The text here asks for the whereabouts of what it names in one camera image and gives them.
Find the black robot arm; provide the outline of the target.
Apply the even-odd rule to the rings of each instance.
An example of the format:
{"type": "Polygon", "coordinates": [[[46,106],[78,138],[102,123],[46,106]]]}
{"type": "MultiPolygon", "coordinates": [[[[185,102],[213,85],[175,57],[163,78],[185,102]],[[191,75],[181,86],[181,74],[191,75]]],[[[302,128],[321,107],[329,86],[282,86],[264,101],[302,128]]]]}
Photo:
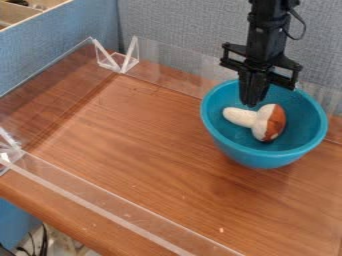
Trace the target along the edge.
{"type": "Polygon", "coordinates": [[[239,98],[254,107],[266,97],[270,85],[289,90],[296,88],[302,65],[285,55],[290,35],[290,21],[296,17],[306,25],[294,8],[301,0],[249,0],[252,11],[248,16],[249,33],[245,45],[226,42],[222,45],[221,65],[238,72],[239,98]]]}

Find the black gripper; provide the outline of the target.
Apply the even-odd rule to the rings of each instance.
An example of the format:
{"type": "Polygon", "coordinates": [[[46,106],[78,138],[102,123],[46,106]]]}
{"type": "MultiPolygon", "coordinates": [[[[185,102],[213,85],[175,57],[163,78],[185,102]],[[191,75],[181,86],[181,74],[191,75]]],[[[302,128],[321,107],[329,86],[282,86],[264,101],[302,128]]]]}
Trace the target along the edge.
{"type": "Polygon", "coordinates": [[[285,56],[288,36],[286,26],[252,26],[245,45],[229,42],[222,45],[221,65],[239,74],[239,96],[243,104],[260,104],[272,83],[289,90],[296,88],[302,66],[285,56]]]}

